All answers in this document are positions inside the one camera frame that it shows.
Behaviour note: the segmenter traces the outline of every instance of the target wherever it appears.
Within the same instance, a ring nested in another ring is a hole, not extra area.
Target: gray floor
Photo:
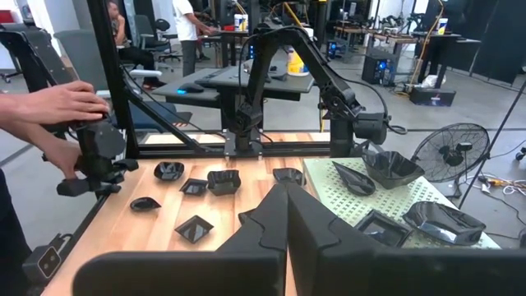
[[[350,64],[332,62],[333,68],[347,78],[360,80],[360,58],[354,58]],[[213,67],[212,62],[199,64],[198,67]],[[167,72],[163,79],[170,81],[181,76],[180,63],[175,62],[175,72]],[[410,68],[412,60],[405,58],[401,67]],[[390,133],[387,141],[382,146],[385,150],[398,150],[403,155],[410,157],[418,144],[440,127],[452,123],[478,123],[494,131],[497,129],[510,107],[516,91],[507,90],[506,85],[501,87],[488,85],[480,80],[466,77],[462,73],[447,72],[447,82],[443,87],[457,90],[454,105],[450,108],[423,107],[410,103],[407,99],[392,95],[388,90],[377,89],[385,97],[389,107],[393,124],[403,125],[414,132],[406,136]],[[513,85],[524,80],[518,77]],[[370,112],[381,111],[381,103],[375,94],[363,87],[352,85],[358,101],[367,107]],[[0,82],[0,90],[10,93],[25,91],[25,82],[22,78],[14,78],[7,85]],[[265,104],[265,129],[266,130],[317,130],[318,89],[313,88],[310,94],[303,95],[300,102],[288,102],[270,99]],[[499,155],[515,148],[522,140],[526,139],[526,120],[520,110],[526,109],[526,100],[521,99],[505,126],[507,129],[523,129],[522,131],[508,130],[502,132],[493,150],[493,155]],[[219,111],[216,109],[203,109],[188,106],[178,106],[179,111],[192,111],[192,122],[203,129],[219,128]],[[0,160],[6,159],[12,153],[25,146],[12,136],[0,131]],[[512,153],[489,160],[484,167],[484,172],[493,173],[501,178],[524,179],[526,164],[514,161]],[[62,174],[52,165],[42,162],[41,153],[31,148],[17,158],[2,166],[7,175],[13,202],[20,216],[31,247],[46,244],[57,233],[67,233],[75,230],[85,214],[94,204],[93,194],[82,197],[59,197],[55,187],[62,179]],[[437,187],[446,195],[453,192],[451,184],[437,184]],[[512,206],[517,207],[521,216],[526,220],[526,197],[519,194],[504,196],[500,189],[492,191],[494,197],[505,198]],[[515,218],[513,210],[506,205],[486,197],[480,190],[474,188],[468,195],[463,210],[479,218],[487,224],[490,232],[515,237],[525,226]],[[513,239],[494,237],[502,247],[518,247],[518,242]]]

